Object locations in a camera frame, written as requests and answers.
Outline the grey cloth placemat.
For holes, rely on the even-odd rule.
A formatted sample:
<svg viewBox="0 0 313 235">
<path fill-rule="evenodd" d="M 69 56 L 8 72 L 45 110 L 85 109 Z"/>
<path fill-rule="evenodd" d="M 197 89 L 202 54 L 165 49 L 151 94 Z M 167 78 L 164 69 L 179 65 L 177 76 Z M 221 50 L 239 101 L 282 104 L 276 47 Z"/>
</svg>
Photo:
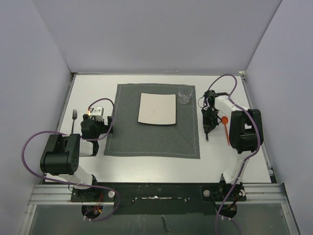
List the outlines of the grey cloth placemat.
<svg viewBox="0 0 313 235">
<path fill-rule="evenodd" d="M 119 84 L 104 154 L 199 159 L 195 87 L 186 104 L 176 84 Z"/>
</svg>

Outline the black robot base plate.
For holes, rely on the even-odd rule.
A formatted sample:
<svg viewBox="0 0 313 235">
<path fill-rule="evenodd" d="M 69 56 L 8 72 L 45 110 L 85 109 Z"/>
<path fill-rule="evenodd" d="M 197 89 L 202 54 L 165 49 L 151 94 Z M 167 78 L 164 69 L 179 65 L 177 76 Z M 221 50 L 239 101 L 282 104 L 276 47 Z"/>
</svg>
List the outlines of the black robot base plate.
<svg viewBox="0 0 313 235">
<path fill-rule="evenodd" d="M 243 184 L 219 183 L 100 183 L 100 188 L 76 189 L 71 202 L 83 203 L 82 214 L 100 217 L 104 207 L 114 215 L 181 215 L 200 213 L 234 217 L 237 203 L 246 201 Z"/>
</svg>

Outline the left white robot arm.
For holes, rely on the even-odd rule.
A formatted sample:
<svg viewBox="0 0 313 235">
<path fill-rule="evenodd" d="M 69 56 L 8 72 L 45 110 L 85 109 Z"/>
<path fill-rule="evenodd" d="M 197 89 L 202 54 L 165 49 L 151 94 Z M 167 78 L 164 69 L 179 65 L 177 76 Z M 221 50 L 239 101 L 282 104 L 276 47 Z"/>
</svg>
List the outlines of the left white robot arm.
<svg viewBox="0 0 313 235">
<path fill-rule="evenodd" d="M 100 135 L 113 132 L 112 117 L 107 119 L 106 125 L 102 118 L 85 114 L 81 122 L 82 134 L 50 135 L 40 160 L 43 173 L 74 183 L 74 188 L 83 189 L 82 195 L 88 201 L 96 200 L 100 189 L 96 186 L 96 177 L 79 166 L 79 158 L 97 155 Z"/>
</svg>

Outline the orange plastic spoon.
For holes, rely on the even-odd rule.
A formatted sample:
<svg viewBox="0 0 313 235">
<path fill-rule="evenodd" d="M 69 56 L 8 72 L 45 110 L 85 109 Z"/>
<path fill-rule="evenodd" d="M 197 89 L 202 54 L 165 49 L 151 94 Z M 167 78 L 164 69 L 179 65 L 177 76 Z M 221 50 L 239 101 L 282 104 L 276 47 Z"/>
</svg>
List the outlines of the orange plastic spoon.
<svg viewBox="0 0 313 235">
<path fill-rule="evenodd" d="M 229 124 L 228 117 L 227 116 L 223 116 L 221 118 L 221 123 L 224 125 L 226 139 L 227 139 L 227 144 L 228 144 L 228 146 L 230 146 L 229 133 L 228 133 L 228 124 Z"/>
</svg>

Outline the clear plastic cup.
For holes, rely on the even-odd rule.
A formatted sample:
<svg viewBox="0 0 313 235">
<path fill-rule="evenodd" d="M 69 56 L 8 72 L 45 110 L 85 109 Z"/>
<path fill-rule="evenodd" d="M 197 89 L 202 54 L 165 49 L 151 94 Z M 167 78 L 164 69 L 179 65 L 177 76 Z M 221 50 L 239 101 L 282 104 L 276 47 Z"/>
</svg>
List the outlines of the clear plastic cup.
<svg viewBox="0 0 313 235">
<path fill-rule="evenodd" d="M 193 89 L 189 85 L 180 85 L 178 88 L 179 102 L 181 104 L 187 104 L 192 96 Z"/>
</svg>

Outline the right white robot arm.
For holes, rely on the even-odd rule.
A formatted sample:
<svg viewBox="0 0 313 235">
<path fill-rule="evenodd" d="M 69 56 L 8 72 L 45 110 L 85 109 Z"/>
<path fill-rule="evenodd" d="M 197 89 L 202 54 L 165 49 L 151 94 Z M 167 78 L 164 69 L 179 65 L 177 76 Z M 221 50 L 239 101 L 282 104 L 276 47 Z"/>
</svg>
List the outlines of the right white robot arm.
<svg viewBox="0 0 313 235">
<path fill-rule="evenodd" d="M 221 123 L 227 143 L 233 148 L 228 167 L 222 174 L 226 183 L 218 187 L 219 197 L 229 200 L 235 195 L 233 184 L 242 182 L 250 155 L 256 153 L 264 141 L 261 112 L 236 104 L 228 93 L 208 90 L 203 95 L 201 113 L 206 141 L 208 134 Z"/>
</svg>

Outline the white rectangular plate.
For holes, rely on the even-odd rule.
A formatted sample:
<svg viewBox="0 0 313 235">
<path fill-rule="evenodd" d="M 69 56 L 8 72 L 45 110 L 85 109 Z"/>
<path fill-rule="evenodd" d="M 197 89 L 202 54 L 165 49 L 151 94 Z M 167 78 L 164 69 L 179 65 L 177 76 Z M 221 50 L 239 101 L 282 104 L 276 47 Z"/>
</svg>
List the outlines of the white rectangular plate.
<svg viewBox="0 0 313 235">
<path fill-rule="evenodd" d="M 175 125 L 176 95 L 142 93 L 137 121 L 149 125 Z"/>
</svg>

